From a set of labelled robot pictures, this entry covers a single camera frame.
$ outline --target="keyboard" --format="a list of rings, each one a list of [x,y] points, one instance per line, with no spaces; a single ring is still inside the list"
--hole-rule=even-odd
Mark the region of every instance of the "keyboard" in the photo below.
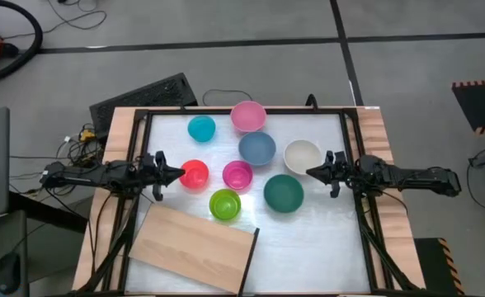
[[[179,73],[90,106],[96,137],[106,142],[114,109],[120,106],[197,106],[186,75]]]

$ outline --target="black floor stripe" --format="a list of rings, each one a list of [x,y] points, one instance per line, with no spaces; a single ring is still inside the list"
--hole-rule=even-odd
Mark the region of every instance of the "black floor stripe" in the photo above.
[[[40,54],[75,54],[75,53],[103,53],[117,51],[140,51],[140,50],[184,50],[184,49],[209,49],[263,45],[322,45],[339,42],[338,38],[292,38],[276,40],[229,40],[229,41],[206,41],[184,42],[151,45],[109,45],[89,46],[72,48],[41,49]]]
[[[388,36],[358,36],[345,37],[348,43],[369,42],[398,42],[398,41],[428,41],[428,40],[472,40],[485,39],[485,33],[460,33],[460,34],[436,34],[436,35],[388,35]],[[284,38],[269,40],[228,40],[228,41],[201,41],[166,44],[145,45],[108,45],[108,46],[80,46],[71,48],[44,48],[39,54],[76,54],[76,53],[104,53],[120,51],[140,50],[186,50],[186,49],[209,49],[229,48],[244,46],[263,45],[324,45],[339,43],[340,37],[309,37],[309,38]]]
[[[351,82],[352,96],[354,96],[355,104],[357,106],[363,106],[364,100],[361,98],[360,84],[358,83],[358,77],[356,76],[355,65],[352,62],[351,51],[349,49],[349,45],[347,44],[347,36],[345,33],[345,27],[343,26],[343,21],[341,20],[340,8],[338,7],[337,0],[330,0],[330,2],[332,15],[334,16],[334,21],[336,22],[341,53],[343,54],[343,59],[345,61],[347,76],[349,77],[349,82]]]
[[[428,41],[428,40],[469,40],[485,39],[485,33],[457,33],[434,35],[388,35],[388,36],[359,36],[348,37],[350,43],[366,42],[398,42],[398,41]]]

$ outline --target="black stand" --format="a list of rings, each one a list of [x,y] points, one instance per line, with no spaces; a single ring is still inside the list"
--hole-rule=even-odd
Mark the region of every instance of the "black stand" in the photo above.
[[[24,210],[29,219],[37,219],[60,228],[85,233],[87,220],[67,211],[42,204],[12,191],[10,191],[9,205],[9,212]]]

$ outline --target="magenta bowl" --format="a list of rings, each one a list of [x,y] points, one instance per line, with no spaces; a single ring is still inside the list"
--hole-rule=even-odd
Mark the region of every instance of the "magenta bowl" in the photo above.
[[[244,161],[232,161],[224,167],[223,180],[226,186],[242,190],[252,183],[253,172],[250,164]]]
[[[255,132],[265,126],[265,108],[255,101],[243,101],[230,113],[233,125],[242,132]]]

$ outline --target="bowl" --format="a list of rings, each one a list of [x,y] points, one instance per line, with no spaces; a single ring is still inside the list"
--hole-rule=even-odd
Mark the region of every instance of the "bowl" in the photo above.
[[[285,148],[285,165],[292,172],[307,175],[307,169],[323,163],[322,153],[316,144],[308,140],[295,140]]]
[[[190,189],[200,189],[208,181],[210,171],[204,162],[200,160],[190,160],[182,165],[186,173],[181,176],[180,182],[183,186]]]
[[[242,190],[249,186],[252,177],[252,168],[244,161],[232,161],[223,170],[224,183],[234,190]]]
[[[265,184],[266,203],[275,211],[291,213],[303,204],[303,187],[289,175],[280,174]]]
[[[239,153],[242,159],[251,165],[266,165],[274,157],[275,142],[264,132],[251,132],[239,141]]]
[[[233,219],[240,210],[241,199],[235,191],[229,189],[218,190],[210,198],[210,212],[217,219]]]
[[[235,128],[242,132],[255,132],[264,127],[266,122],[265,108],[255,101],[238,103],[229,116]]]
[[[215,121],[207,115],[196,116],[187,125],[187,132],[198,142],[210,141],[215,134]]]

